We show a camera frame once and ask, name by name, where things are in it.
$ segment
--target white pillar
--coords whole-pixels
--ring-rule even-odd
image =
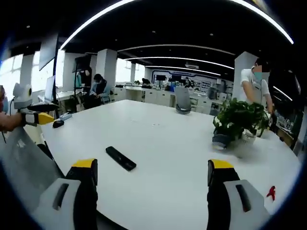
[[[135,79],[135,63],[131,63],[130,81],[134,82]]]
[[[101,74],[107,83],[115,86],[117,51],[104,49],[98,52],[96,73]]]
[[[145,67],[145,79],[148,79],[150,82],[152,82],[152,70]]]
[[[257,56],[244,51],[235,59],[235,79],[232,98],[239,98],[241,87],[241,71],[243,69],[251,69],[257,58]]]
[[[20,85],[22,86],[31,84],[33,57],[33,54],[23,56],[23,61],[20,68]]]

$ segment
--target remote control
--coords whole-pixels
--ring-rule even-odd
[[[131,171],[136,167],[136,163],[131,161],[129,158],[125,157],[119,151],[117,151],[114,147],[110,146],[106,148],[107,154],[112,157],[121,167],[123,167],[127,171]]]

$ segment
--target gray chair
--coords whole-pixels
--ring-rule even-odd
[[[175,88],[176,111],[180,114],[189,114],[191,112],[191,99],[189,89],[181,86]]]
[[[61,173],[50,159],[22,128],[16,128],[0,144],[0,161],[13,190],[28,212],[39,205],[42,193]]]

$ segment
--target ceiling light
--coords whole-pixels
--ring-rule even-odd
[[[85,27],[87,27],[89,24],[91,24],[93,21],[95,21],[96,19],[100,18],[101,16],[105,15],[106,13],[115,10],[116,8],[126,5],[130,2],[133,2],[135,0],[122,0],[119,1],[107,8],[105,8],[104,10],[100,11],[99,13],[95,14],[93,17],[91,17],[89,20],[87,20],[85,23],[83,23],[75,32],[73,32],[69,38],[66,39],[66,41],[61,45],[60,50],[62,50],[68,42],[70,42],[81,30],[83,30]]]
[[[285,94],[283,91],[281,91],[280,89],[278,89],[277,87],[273,86],[274,89],[278,90],[280,93],[282,93],[285,97],[289,98],[290,101],[292,101],[292,99],[287,95]]]
[[[121,49],[121,50],[118,50],[117,52],[127,51],[127,50],[131,50],[131,49],[158,47],[158,46],[184,46],[184,47],[192,47],[192,48],[200,48],[200,49],[210,49],[210,50],[214,50],[214,51],[218,51],[218,52],[222,52],[222,53],[226,53],[226,54],[230,54],[230,55],[236,55],[234,53],[230,53],[228,51],[221,50],[221,49],[216,49],[216,48],[212,48],[212,47],[196,46],[196,45],[186,45],[186,44],[158,44],[158,45],[136,46],[136,47],[130,47],[130,48],[126,48],[126,49]]]
[[[163,59],[180,59],[180,60],[188,60],[188,61],[200,61],[200,62],[205,62],[205,63],[210,63],[210,64],[214,64],[214,65],[218,65],[218,66],[223,66],[229,69],[235,69],[232,68],[230,66],[226,66],[226,65],[222,65],[219,63],[215,63],[215,62],[210,62],[210,61],[204,61],[204,60],[198,60],[198,59],[191,59],[191,58],[184,58],[184,57],[132,57],[132,58],[127,58],[125,60],[135,60],[135,59],[153,59],[153,58],[163,58]]]
[[[274,97],[276,97],[276,96],[274,96]],[[278,97],[276,97],[278,100],[280,100],[281,101],[281,99],[280,98],[278,98]]]
[[[210,73],[210,74],[220,76],[219,73],[212,73],[212,72],[208,72],[208,71],[203,71],[203,70],[198,70],[198,69],[188,69],[188,68],[182,68],[182,67],[171,67],[171,66],[145,66],[145,67],[147,67],[147,68],[186,69],[186,70],[198,71],[198,72],[203,72],[203,73]]]
[[[257,13],[258,15],[260,15],[262,18],[264,18],[265,20],[267,20],[269,23],[271,23],[277,30],[279,30],[287,39],[288,41],[293,44],[294,41],[292,40],[292,38],[290,37],[289,34],[287,34],[287,32],[276,22],[274,21],[273,18],[271,18],[270,16],[268,16],[266,13],[264,13],[263,11],[259,10],[257,7],[247,3],[246,1],[243,0],[230,0],[233,1],[235,3],[238,3],[242,6],[245,6],[246,8],[249,8],[250,10],[254,11],[255,13]]]

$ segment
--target seated person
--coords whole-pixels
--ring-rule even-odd
[[[107,81],[99,74],[95,74],[94,76],[94,84],[91,87],[90,95],[95,96],[96,98],[100,98],[102,103],[110,102],[110,91],[111,88],[107,84]]]
[[[150,81],[146,78],[142,78],[142,88],[146,88],[146,89],[151,89],[151,84],[150,84]]]

